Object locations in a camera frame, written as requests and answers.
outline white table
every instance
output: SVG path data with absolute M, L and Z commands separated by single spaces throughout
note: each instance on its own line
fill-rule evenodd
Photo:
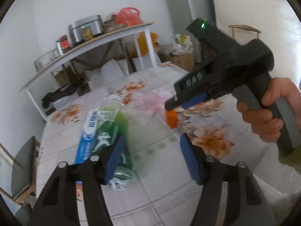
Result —
M 86 113 L 101 105 L 109 95 L 108 87 L 121 89 L 129 82 L 143 79 L 146 86 L 141 92 L 159 95 L 169 92 L 173 95 L 173 83 L 185 73 L 177 66 L 148 68 L 110 82 L 70 103 L 83 105 L 77 123 L 62 125 L 51 122 L 55 113 L 50 115 L 39 154 L 37 196 L 59 162 L 73 164 Z M 210 127 L 228 126 L 227 139 L 235 146 L 221 162 L 234 165 L 242 160 L 254 170 L 268 144 L 260 141 L 252 133 L 250 125 L 242 120 L 236 110 L 236 100 L 231 95 L 224 96 L 222 101 L 225 105 L 222 110 L 214 116 L 200 116 L 200 122 Z M 135 176 L 126 191 L 112 191 L 103 186 L 106 205 L 115 226 L 188 226 L 192 220 L 202 187 L 191 180 L 179 147 L 180 133 L 165 124 L 164 113 L 155 114 L 146 126 L 135 120 L 129 121 L 128 143 L 136 169 Z M 81 225 L 88 225 L 81 201 L 78 201 L 78 211 Z
M 143 24 L 139 24 L 139 25 L 133 25 L 133 26 L 129 26 L 129 27 L 125 27 L 119 30 L 115 30 L 112 31 L 110 33 L 106 33 L 103 34 L 101 36 L 98 36 L 92 40 L 86 41 L 83 44 L 74 47 L 73 49 L 71 49 L 70 51 L 68 51 L 67 53 L 65 53 L 63 56 L 58 57 L 57 59 L 55 59 L 54 61 L 52 61 L 47 67 L 45 67 L 43 70 L 41 70 L 40 72 L 38 72 L 31 80 L 29 80 L 23 87 L 21 90 L 26 89 L 31 101 L 33 102 L 34 106 L 37 108 L 37 110 L 39 111 L 39 113 L 41 114 L 41 116 L 44 118 L 44 120 L 47 120 L 47 116 L 45 114 L 45 112 L 41 109 L 41 107 L 38 105 L 38 103 L 35 101 L 35 99 L 33 98 L 33 95 L 31 93 L 31 88 L 33 85 L 35 85 L 39 80 L 41 80 L 44 76 L 48 75 L 49 73 L 51 73 L 53 70 L 55 70 L 57 67 L 67 63 L 69 60 L 72 60 L 73 58 L 83 54 L 84 52 L 87 52 L 93 48 L 96 48 L 100 45 L 103 45 L 105 43 L 129 36 L 129 35 L 134 35 L 134 42 L 135 42 L 135 46 L 137 49 L 137 54 L 138 54 L 138 58 L 140 60 L 142 69 L 144 69 L 143 66 L 143 60 L 142 60 L 142 56 L 141 56 L 141 52 L 140 52 L 140 48 L 139 48 L 139 44 L 137 41 L 138 38 L 138 33 L 144 32 L 145 33 L 145 38 L 146 38 L 146 43 L 147 43 L 147 47 L 148 47 L 148 52 L 150 54 L 150 60 L 152 65 L 156 65 L 156 59 L 155 59 L 155 52 L 154 52 L 154 48 L 153 48 L 153 44 L 151 41 L 151 34 L 150 34 L 150 30 L 149 30 L 149 26 L 152 25 L 153 22 L 148 22 L 148 23 L 143 23 Z

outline white wall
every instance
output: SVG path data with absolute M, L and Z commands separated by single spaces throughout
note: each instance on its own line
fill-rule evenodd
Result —
M 286 0 L 214 0 L 218 27 L 231 35 L 228 25 L 250 25 L 262 31 L 260 39 L 272 50 L 273 76 L 301 77 L 301 23 Z M 236 30 L 246 43 L 254 32 Z
M 123 7 L 136 7 L 143 21 L 154 21 L 151 31 L 161 43 L 170 42 L 173 30 L 166 0 L 33 0 L 33 17 L 37 40 L 45 53 L 55 41 L 68 34 L 68 25 L 76 20 L 99 14 L 107 16 Z
M 44 121 L 26 91 L 19 91 L 35 74 L 33 62 L 40 55 L 31 0 L 16 0 L 0 24 L 0 142 L 12 156 L 31 136 L 42 137 Z M 40 97 L 49 88 L 39 84 L 35 90 Z

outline beige wall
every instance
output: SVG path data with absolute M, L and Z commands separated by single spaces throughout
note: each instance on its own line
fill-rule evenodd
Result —
M 273 76 L 301 77 L 301 23 L 286 0 L 214 0 L 218 27 L 231 35 L 228 25 L 250 25 L 262 31 L 260 39 L 273 51 Z M 254 32 L 237 30 L 246 43 Z

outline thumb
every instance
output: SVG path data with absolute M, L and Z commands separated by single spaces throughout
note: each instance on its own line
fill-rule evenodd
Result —
M 270 80 L 267 91 L 261 102 L 264 106 L 270 106 L 281 96 L 284 96 L 294 115 L 301 115 L 301 92 L 290 78 L 273 78 Z

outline wooden tabletop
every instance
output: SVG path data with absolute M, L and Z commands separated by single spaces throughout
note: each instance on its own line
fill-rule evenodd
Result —
M 43 68 L 40 72 L 36 73 L 21 89 L 23 90 L 24 88 L 26 88 L 35 78 L 37 78 L 39 75 L 41 75 L 44 71 L 46 71 L 49 67 L 51 67 L 52 65 L 54 65 L 57 61 L 61 60 L 62 58 L 68 56 L 69 54 L 71 54 L 72 52 L 86 46 L 86 45 L 89 45 L 90 43 L 93 43 L 97 40 L 100 40 L 102 38 L 105 38 L 105 37 L 108 37 L 110 35 L 113 35 L 113 34 L 117 34 L 119 32 L 122 32 L 122 31 L 127 31 L 127 30 L 130 30 L 130 29 L 133 29 L 133 28 L 138 28 L 138 27 L 143 27 L 143 26 L 146 26 L 146 25 L 152 25 L 154 22 L 147 22 L 147 23 L 143 23 L 143 24 L 138 24 L 138 25 L 132 25 L 132 26 L 128 26 L 128 27 L 125 27 L 125 28 L 121 28 L 121 29 L 118 29 L 118 30 L 114 30 L 114 31 L 111 31 L 109 33 L 105 33 L 105 34 L 102 34 L 98 37 L 95 37 L 93 38 L 92 40 L 89 40 L 89 41 L 86 41 L 74 48 L 72 48 L 70 51 L 66 52 L 64 55 L 60 56 L 60 57 L 57 57 L 56 59 L 54 59 L 51 63 L 49 63 L 45 68 Z

